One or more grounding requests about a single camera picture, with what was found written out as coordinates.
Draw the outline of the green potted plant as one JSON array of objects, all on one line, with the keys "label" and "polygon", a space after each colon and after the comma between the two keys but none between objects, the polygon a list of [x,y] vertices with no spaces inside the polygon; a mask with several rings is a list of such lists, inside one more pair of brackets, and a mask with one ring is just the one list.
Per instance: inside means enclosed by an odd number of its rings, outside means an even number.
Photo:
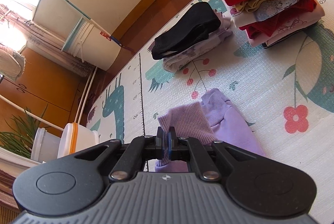
[{"label": "green potted plant", "polygon": [[18,115],[1,108],[1,148],[30,159],[37,129],[50,126],[31,117],[27,112],[31,112],[29,107],[25,108],[24,113],[18,112]]}]

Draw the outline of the white orange storage box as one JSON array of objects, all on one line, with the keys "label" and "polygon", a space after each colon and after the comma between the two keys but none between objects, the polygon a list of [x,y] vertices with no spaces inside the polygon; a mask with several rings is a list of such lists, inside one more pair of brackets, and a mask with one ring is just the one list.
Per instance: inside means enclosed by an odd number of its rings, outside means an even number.
[{"label": "white orange storage box", "polygon": [[89,130],[77,123],[68,123],[61,137],[47,132],[45,128],[38,128],[30,159],[48,162],[93,147],[98,143],[99,135],[96,130]]}]

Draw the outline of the white floral folded garment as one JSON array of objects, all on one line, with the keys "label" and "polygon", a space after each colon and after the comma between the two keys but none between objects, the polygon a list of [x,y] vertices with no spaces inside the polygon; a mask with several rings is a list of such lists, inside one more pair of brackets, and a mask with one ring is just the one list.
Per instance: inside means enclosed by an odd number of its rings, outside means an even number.
[{"label": "white floral folded garment", "polygon": [[225,16],[221,12],[216,12],[215,14],[221,22],[220,27],[216,31],[210,33],[208,39],[194,44],[179,54],[164,58],[162,60],[162,67],[164,70],[176,73],[190,61],[216,48],[227,37],[233,34],[233,31],[230,28],[231,17]]}]

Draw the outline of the cartoon foam play mat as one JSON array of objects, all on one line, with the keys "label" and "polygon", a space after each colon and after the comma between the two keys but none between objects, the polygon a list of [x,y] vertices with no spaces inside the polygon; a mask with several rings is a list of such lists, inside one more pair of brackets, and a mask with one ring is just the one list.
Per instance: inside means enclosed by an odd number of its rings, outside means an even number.
[{"label": "cartoon foam play mat", "polygon": [[325,15],[269,48],[233,33],[173,74],[144,46],[97,97],[87,128],[101,141],[155,134],[159,116],[218,88],[241,112],[265,154],[308,173],[317,186],[310,211],[333,223],[333,0]]}]

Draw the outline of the wooden wardrobe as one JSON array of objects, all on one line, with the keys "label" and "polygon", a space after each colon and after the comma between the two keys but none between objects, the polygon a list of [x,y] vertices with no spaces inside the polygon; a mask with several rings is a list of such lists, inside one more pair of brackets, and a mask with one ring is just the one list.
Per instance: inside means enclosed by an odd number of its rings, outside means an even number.
[{"label": "wooden wardrobe", "polygon": [[82,77],[25,48],[25,70],[17,81],[4,78],[1,95],[21,108],[64,128],[73,122],[82,93]]}]

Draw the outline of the purple sweatshirt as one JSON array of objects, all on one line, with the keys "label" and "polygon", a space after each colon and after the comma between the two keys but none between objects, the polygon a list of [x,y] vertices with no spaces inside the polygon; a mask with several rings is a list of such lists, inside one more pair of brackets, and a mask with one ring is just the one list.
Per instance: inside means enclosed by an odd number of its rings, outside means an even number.
[{"label": "purple sweatshirt", "polygon": [[174,127],[176,136],[196,138],[204,146],[222,140],[246,151],[264,156],[251,128],[233,103],[217,88],[207,91],[201,101],[180,105],[158,117],[168,144],[168,130]]}]

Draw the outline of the pink folded garment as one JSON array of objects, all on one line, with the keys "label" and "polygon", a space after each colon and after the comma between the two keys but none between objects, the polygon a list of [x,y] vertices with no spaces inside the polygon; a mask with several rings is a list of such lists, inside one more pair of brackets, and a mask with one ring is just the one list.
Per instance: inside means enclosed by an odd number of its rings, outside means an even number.
[{"label": "pink folded garment", "polygon": [[255,39],[250,39],[248,37],[248,42],[252,47],[256,47],[261,44],[265,44],[267,47],[273,45],[274,43],[286,38],[290,34],[296,33],[300,30],[309,27],[316,22],[318,22],[322,17],[325,16],[325,11],[321,4],[315,0],[316,7],[312,12],[307,12],[300,14],[297,17],[292,18],[291,20],[286,21],[278,29],[276,29],[271,37],[268,37],[264,34],[259,35]]}]

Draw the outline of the white plastic bucket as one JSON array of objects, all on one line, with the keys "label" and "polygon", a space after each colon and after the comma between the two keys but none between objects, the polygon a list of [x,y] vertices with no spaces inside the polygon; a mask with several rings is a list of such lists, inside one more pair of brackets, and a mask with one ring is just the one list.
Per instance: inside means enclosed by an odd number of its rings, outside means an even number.
[{"label": "white plastic bucket", "polygon": [[98,29],[93,23],[81,17],[68,35],[62,52],[82,62],[107,71],[115,62],[121,47]]}]

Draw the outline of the black folded garment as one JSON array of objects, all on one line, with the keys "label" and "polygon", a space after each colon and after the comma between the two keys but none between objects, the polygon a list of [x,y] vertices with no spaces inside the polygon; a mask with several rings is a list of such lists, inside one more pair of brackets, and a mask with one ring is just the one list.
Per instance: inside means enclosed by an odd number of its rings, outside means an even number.
[{"label": "black folded garment", "polygon": [[220,16],[207,2],[195,3],[174,26],[154,39],[152,58],[161,60],[179,54],[208,39],[220,25]]}]

